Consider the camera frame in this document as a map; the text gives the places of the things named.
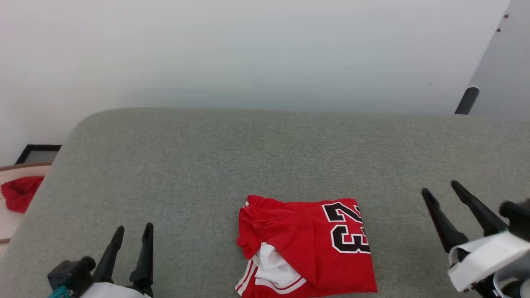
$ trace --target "white robot part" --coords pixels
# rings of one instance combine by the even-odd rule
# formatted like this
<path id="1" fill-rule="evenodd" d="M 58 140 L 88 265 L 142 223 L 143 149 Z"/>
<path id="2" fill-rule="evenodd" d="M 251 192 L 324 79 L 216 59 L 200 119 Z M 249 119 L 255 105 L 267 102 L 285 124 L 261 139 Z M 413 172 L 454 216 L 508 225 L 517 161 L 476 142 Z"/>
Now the white robot part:
<path id="1" fill-rule="evenodd" d="M 458 261 L 458 248 L 470 253 L 462 262 Z M 510 232 L 502 232 L 453 247 L 449 252 L 452 267 L 448 274 L 459 292 L 471 290 L 473 284 L 494 274 L 499 296 L 509 298 L 501 288 L 514 279 L 530 278 L 529 261 L 530 242 Z"/>
<path id="2" fill-rule="evenodd" d="M 82 298 L 151 298 L 131 288 L 111 283 L 95 283 L 81 296 Z"/>

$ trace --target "red fabric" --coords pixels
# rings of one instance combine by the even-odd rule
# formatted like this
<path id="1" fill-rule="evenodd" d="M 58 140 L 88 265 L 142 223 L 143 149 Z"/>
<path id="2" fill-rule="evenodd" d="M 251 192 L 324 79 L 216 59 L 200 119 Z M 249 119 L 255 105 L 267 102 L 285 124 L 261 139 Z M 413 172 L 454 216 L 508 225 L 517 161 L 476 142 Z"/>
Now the red fabric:
<path id="1" fill-rule="evenodd" d="M 351 216 L 332 208 L 328 211 L 332 213 L 330 219 L 324 205 L 339 206 L 337 203 L 345 206 Z M 332 230 L 337 225 L 347 227 L 347 234 L 342 235 L 342 240 L 339 234 L 337 241 L 349 244 L 348 249 L 355 248 L 354 244 L 361 242 L 363 251 L 341 252 L 340 248 L 335 247 Z M 239 232 L 237 244 L 242 248 L 246 259 L 250 260 L 260 249 L 261 243 L 266 242 L 276 247 L 280 255 L 307 280 L 290 293 L 278 294 L 267 286 L 254 284 L 255 278 L 250 274 L 250 282 L 243 292 L 243 298 L 305 298 L 343 293 L 377 293 L 372 255 L 355 199 L 283 203 L 272 198 L 250 195 L 248 205 L 240 210 Z"/>
<path id="2" fill-rule="evenodd" d="M 7 209 L 25 213 L 44 176 L 22 177 L 2 184 L 0 190 Z"/>

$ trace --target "gray sofa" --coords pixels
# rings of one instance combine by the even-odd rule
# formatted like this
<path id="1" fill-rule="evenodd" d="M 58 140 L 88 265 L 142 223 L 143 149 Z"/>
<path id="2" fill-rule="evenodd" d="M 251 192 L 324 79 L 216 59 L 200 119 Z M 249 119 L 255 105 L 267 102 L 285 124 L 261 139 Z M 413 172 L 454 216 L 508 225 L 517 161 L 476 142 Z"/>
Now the gray sofa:
<path id="1" fill-rule="evenodd" d="M 144 226 L 155 227 L 155 297 L 237 297 L 236 245 L 248 194 L 279 200 L 355 197 L 378 294 L 456 293 L 425 208 L 428 187 L 471 239 L 481 229 L 452 192 L 456 179 L 492 210 L 530 195 L 530 124 L 472 116 L 121 109 L 72 132 L 5 255 L 0 296 L 47 297 L 65 259 L 99 260 L 126 232 L 114 281 L 128 285 Z"/>

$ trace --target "basketball jersey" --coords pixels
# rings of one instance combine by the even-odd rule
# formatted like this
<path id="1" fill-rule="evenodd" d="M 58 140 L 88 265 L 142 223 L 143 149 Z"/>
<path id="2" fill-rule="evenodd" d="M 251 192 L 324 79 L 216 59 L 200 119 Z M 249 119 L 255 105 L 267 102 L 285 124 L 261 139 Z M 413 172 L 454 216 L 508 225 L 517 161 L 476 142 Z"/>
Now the basketball jersey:
<path id="1" fill-rule="evenodd" d="M 302 298 L 377 292 L 357 201 L 289 202 L 248 196 L 237 244 L 249 260 L 243 297 Z"/>

